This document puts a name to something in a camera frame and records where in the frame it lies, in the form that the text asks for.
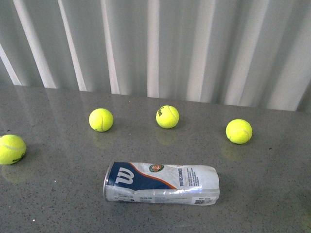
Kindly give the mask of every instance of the metal can rim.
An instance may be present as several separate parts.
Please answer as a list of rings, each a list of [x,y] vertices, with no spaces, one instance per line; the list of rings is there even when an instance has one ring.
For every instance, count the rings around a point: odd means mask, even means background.
[[[105,175],[104,186],[103,186],[103,194],[104,194],[104,197],[105,197],[106,201],[108,201],[108,199],[107,199],[107,196],[106,196],[106,189],[105,189],[105,187],[106,187],[106,185],[107,185],[108,178],[109,178],[109,175],[110,175],[110,171],[111,171],[112,165],[113,165],[114,163],[115,163],[115,162],[111,162],[111,163],[109,164],[109,167],[108,167],[107,172],[106,172],[106,175]]]

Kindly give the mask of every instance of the stone countertop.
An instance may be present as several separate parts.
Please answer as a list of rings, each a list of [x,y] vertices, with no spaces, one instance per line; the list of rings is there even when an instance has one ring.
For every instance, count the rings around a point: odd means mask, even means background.
[[[156,111],[180,121],[160,128]],[[89,114],[106,108],[98,133]],[[225,135],[243,118],[243,145]],[[311,232],[311,115],[179,100],[0,84],[0,134],[21,136],[26,155],[0,166],[0,232]],[[107,202],[113,161],[209,165],[220,178],[211,206]]]

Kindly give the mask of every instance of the tennis ball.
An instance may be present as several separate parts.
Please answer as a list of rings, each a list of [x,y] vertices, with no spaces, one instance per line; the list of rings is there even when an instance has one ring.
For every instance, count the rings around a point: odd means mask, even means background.
[[[227,125],[225,133],[231,142],[236,144],[243,144],[251,139],[253,130],[247,121],[242,119],[235,119]]]
[[[104,108],[95,109],[89,115],[89,125],[98,132],[109,130],[113,124],[113,116],[111,112]]]
[[[170,129],[177,125],[179,113],[173,106],[165,105],[157,111],[155,119],[159,126]]]
[[[0,164],[18,162],[26,152],[26,145],[21,137],[4,135],[0,137]]]

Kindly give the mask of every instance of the empty tennis ball can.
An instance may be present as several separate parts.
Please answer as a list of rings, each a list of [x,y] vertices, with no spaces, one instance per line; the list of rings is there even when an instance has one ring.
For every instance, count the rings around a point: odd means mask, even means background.
[[[112,162],[104,188],[107,201],[212,205],[219,198],[219,177],[206,165]]]

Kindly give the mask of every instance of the barcode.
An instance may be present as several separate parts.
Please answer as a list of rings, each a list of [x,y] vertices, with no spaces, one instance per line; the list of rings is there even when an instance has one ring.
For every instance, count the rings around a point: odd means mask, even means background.
[[[195,200],[195,205],[200,205],[200,204],[208,204],[208,203],[210,203],[210,202],[212,202],[212,200],[211,199],[209,199],[209,200]]]

